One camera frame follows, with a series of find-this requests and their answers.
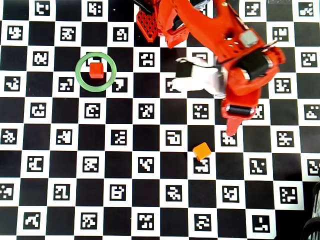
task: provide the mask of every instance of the black square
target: black square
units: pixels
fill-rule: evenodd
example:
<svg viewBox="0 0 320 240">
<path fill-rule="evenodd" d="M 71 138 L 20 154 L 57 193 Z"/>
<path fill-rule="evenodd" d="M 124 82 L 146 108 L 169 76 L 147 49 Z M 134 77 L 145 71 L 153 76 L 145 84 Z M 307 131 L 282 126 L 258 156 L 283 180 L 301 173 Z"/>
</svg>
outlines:
<svg viewBox="0 0 320 240">
<path fill-rule="evenodd" d="M 54 71 L 73 72 L 80 59 L 80 47 L 55 47 Z"/>
<path fill-rule="evenodd" d="M 305 37 L 312 33 L 314 37 Z M 294 23 L 295 45 L 299 47 L 320 47 L 320 29 L 316 22 Z"/>
<path fill-rule="evenodd" d="M 27 50 L 27 46 L 2 46 L 0 69 L 25 71 L 27 69 Z"/>
<path fill-rule="evenodd" d="M 81 21 L 81 0 L 56 0 L 56 21 Z"/>
<path fill-rule="evenodd" d="M 8 26 L 6 39 L 12 41 L 22 41 L 24 35 L 24 26 Z"/>
<path fill-rule="evenodd" d="M 184 58 L 187 55 L 187 49 L 185 47 L 160 48 L 160 71 L 161 72 L 173 72 L 177 70 L 176 59 Z"/>
<path fill-rule="evenodd" d="M 52 72 L 28 72 L 26 75 L 27 97 L 52 97 L 52 86 Z"/>
<path fill-rule="evenodd" d="M 23 123 L 24 106 L 25 99 L 23 97 L 1 97 L 0 123 Z"/>
<path fill-rule="evenodd" d="M 189 208 L 216 208 L 216 181 L 188 181 Z"/>
<path fill-rule="evenodd" d="M 133 47 L 108 47 L 108 55 L 116 63 L 116 69 L 118 72 L 131 73 L 134 71 L 134 48 Z M 111 72 L 110 65 L 108 65 L 107 70 L 108 72 Z"/>
<path fill-rule="evenodd" d="M 76 206 L 103 206 L 104 180 L 103 179 L 77 179 L 76 180 Z"/>
<path fill-rule="evenodd" d="M 30 46 L 54 46 L 55 45 L 55 22 L 30 21 L 29 44 Z"/>
<path fill-rule="evenodd" d="M 245 181 L 245 206 L 247 209 L 274 209 L 273 182 Z"/>
<path fill-rule="evenodd" d="M 300 126 L 300 143 L 302 153 L 319 153 L 318 137 L 320 127 Z"/>
<path fill-rule="evenodd" d="M 165 185 L 166 202 L 182 202 L 182 185 Z"/>
<path fill-rule="evenodd" d="M 131 178 L 131 176 L 131 151 L 105 152 L 105 178 Z"/>
<path fill-rule="evenodd" d="M 126 201 L 127 186 L 124 184 L 110 184 L 110 201 Z"/>
<path fill-rule="evenodd" d="M 0 207 L 0 234 L 16 235 L 17 234 L 18 207 L 3 206 Z"/>
<path fill-rule="evenodd" d="M 78 98 L 53 98 L 52 123 L 77 124 L 79 111 Z"/>
<path fill-rule="evenodd" d="M 216 179 L 243 180 L 244 157 L 237 152 L 216 152 Z"/>
<path fill-rule="evenodd" d="M 278 147 L 293 148 L 295 146 L 293 131 L 276 131 L 276 144 Z"/>
<path fill-rule="evenodd" d="M 133 125 L 134 151 L 159 151 L 159 125 Z"/>
<path fill-rule="evenodd" d="M 22 178 L 20 181 L 19 206 L 46 206 L 48 179 Z"/>
<path fill-rule="evenodd" d="M 132 124 L 132 106 L 132 98 L 108 98 L 106 100 L 106 123 Z"/>
<path fill-rule="evenodd" d="M 221 238 L 246 238 L 245 209 L 217 209 L 218 234 Z"/>
<path fill-rule="evenodd" d="M 50 151 L 50 178 L 75 178 L 76 175 L 76 151 Z"/>
<path fill-rule="evenodd" d="M 134 98 L 159 98 L 160 74 L 159 73 L 134 73 L 133 74 Z"/>
<path fill-rule="evenodd" d="M 105 207 L 103 235 L 131 235 L 131 207 Z"/>
<path fill-rule="evenodd" d="M 272 162 L 275 181 L 302 181 L 300 154 L 273 153 Z"/>
<path fill-rule="evenodd" d="M 105 150 L 105 125 L 80 124 L 78 150 Z"/>
<path fill-rule="evenodd" d="M 21 169 L 21 151 L 0 152 L 0 178 L 19 178 Z"/>
<path fill-rule="evenodd" d="M 320 99 L 319 73 L 297 73 L 297 90 L 299 99 Z"/>
<path fill-rule="evenodd" d="M 74 207 L 47 208 L 45 235 L 73 235 L 74 225 Z"/>
<path fill-rule="evenodd" d="M 134 2 L 127 2 L 125 7 L 121 1 L 108 2 L 108 22 L 133 22 Z"/>
<path fill-rule="evenodd" d="M 268 215 L 252 215 L 252 232 L 253 233 L 270 233 L 269 216 Z"/>
<path fill-rule="evenodd" d="M 187 124 L 186 99 L 161 99 L 160 109 L 161 124 Z"/>
<path fill-rule="evenodd" d="M 298 125 L 296 99 L 270 99 L 271 125 Z"/>
<path fill-rule="evenodd" d="M 160 208 L 160 235 L 171 237 L 188 236 L 187 208 Z"/>
<path fill-rule="evenodd" d="M 205 142 L 211 152 L 215 151 L 215 128 L 214 126 L 188 125 L 188 151 Z"/>
<path fill-rule="evenodd" d="M 107 32 L 106 22 L 83 22 L 81 46 L 107 46 Z"/>
<path fill-rule="evenodd" d="M 244 152 L 271 152 L 269 126 L 243 126 Z"/>
<path fill-rule="evenodd" d="M 29 20 L 29 1 L 4 0 L 3 20 Z"/>
<path fill-rule="evenodd" d="M 160 184 L 156 179 L 132 180 L 132 206 L 133 207 L 159 207 Z"/>
<path fill-rule="evenodd" d="M 49 150 L 50 124 L 24 124 L 23 150 Z"/>
<path fill-rule="evenodd" d="M 98 222 L 98 213 L 97 212 L 82 212 L 80 229 L 84 230 L 96 230 Z"/>
<path fill-rule="evenodd" d="M 188 164 L 185 152 L 160 153 L 161 179 L 187 179 Z"/>
</svg>

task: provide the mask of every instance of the small cube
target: small cube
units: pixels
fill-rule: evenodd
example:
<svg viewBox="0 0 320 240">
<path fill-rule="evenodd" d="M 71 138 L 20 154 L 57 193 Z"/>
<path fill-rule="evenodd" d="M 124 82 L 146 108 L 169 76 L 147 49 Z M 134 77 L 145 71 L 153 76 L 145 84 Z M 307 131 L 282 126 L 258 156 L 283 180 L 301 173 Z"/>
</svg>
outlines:
<svg viewBox="0 0 320 240">
<path fill-rule="evenodd" d="M 208 147 L 207 143 L 203 142 L 200 145 L 194 147 L 192 149 L 193 153 L 196 156 L 196 159 L 198 159 L 198 161 L 208 157 L 211 154 L 211 150 Z"/>
<path fill-rule="evenodd" d="M 90 78 L 92 79 L 103 79 L 104 78 L 104 65 L 102 62 L 90 63 Z"/>
</svg>

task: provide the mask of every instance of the green ring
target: green ring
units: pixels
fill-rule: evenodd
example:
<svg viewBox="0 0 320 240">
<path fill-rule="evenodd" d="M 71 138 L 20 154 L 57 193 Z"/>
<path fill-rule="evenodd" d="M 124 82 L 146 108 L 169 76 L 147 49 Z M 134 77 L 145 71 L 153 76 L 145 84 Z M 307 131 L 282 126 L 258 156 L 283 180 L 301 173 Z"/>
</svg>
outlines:
<svg viewBox="0 0 320 240">
<path fill-rule="evenodd" d="M 81 77 L 82 65 L 85 63 L 86 60 L 88 60 L 89 58 L 93 58 L 93 57 L 103 58 L 104 60 L 106 60 L 108 62 L 108 64 L 111 67 L 110 79 L 105 84 L 103 84 L 101 86 L 91 86 L 91 85 L 85 83 L 85 81 Z M 104 54 L 102 52 L 90 52 L 87 55 L 84 55 L 82 58 L 80 58 L 80 60 L 77 62 L 76 66 L 75 66 L 75 78 L 79 82 L 80 86 L 89 92 L 97 93 L 97 92 L 102 92 L 102 91 L 106 90 L 108 87 L 110 87 L 114 83 L 114 81 L 116 79 L 116 75 L 117 75 L 117 66 L 116 66 L 115 61 L 109 55 Z"/>
</svg>

